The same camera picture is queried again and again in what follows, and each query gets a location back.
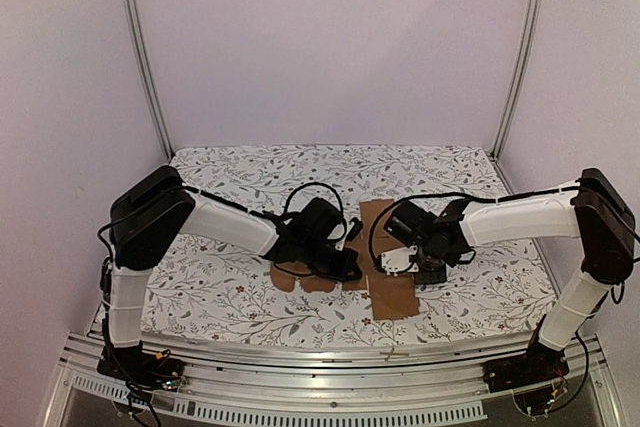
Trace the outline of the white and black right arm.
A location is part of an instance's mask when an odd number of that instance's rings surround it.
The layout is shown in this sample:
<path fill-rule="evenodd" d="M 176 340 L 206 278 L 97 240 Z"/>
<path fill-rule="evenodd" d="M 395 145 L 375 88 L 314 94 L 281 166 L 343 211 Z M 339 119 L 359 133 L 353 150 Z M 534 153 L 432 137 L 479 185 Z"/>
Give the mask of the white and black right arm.
<path fill-rule="evenodd" d="M 488 361 L 490 392 L 549 382 L 568 374 L 565 351 L 594 316 L 612 287 L 625 283 L 636 264 L 636 219 L 628 203 L 598 168 L 556 187 L 495 199 L 445 193 L 444 209 L 421 212 L 410 239 L 422 268 L 454 265 L 479 247 L 531 240 L 543 250 L 572 246 L 559 256 L 572 271 L 554 272 L 558 298 L 538 321 L 525 351 Z"/>

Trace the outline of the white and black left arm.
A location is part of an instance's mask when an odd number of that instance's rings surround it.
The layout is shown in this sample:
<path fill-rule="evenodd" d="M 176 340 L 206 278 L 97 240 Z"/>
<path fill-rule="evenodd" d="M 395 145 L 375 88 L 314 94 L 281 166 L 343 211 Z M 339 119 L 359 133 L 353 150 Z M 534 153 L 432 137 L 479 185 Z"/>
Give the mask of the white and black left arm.
<path fill-rule="evenodd" d="M 181 382 L 183 362 L 167 350 L 145 353 L 141 340 L 148 280 L 180 235 L 236 246 L 274 264 L 301 263 L 321 279 L 362 277 L 357 252 L 340 244 L 349 235 L 341 205 L 314 198 L 298 212 L 258 212 L 188 186 L 174 167 L 161 166 L 112 204 L 109 223 L 97 233 L 108 252 L 100 280 L 100 374 L 151 391 Z"/>

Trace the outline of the brown cardboard box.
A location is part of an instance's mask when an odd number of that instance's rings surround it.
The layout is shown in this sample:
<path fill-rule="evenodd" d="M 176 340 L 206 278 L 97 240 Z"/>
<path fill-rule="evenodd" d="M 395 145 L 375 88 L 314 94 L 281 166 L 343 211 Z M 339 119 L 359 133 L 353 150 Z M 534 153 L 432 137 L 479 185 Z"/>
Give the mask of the brown cardboard box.
<path fill-rule="evenodd" d="M 281 270 L 274 266 L 270 268 L 273 285 L 285 293 L 296 289 L 307 294 L 356 293 L 360 300 L 372 302 L 371 318 L 376 321 L 403 320 L 418 315 L 419 301 L 413 275 L 405 273 L 395 277 L 377 271 L 368 252 L 369 229 L 377 215 L 391 203 L 390 199 L 375 199 L 359 204 L 363 229 L 346 246 L 358 253 L 358 267 L 363 273 L 360 280 L 340 283 L 311 277 L 305 264 L 286 263 Z"/>

